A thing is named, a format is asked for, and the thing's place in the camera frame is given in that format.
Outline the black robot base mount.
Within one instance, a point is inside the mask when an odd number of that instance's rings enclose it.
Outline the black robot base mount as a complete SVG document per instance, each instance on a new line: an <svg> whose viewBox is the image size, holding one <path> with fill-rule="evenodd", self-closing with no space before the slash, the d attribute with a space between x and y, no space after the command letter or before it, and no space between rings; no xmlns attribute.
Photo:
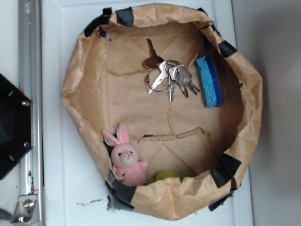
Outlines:
<svg viewBox="0 0 301 226"><path fill-rule="evenodd" d="M32 148L32 101L0 76L0 178Z"/></svg>

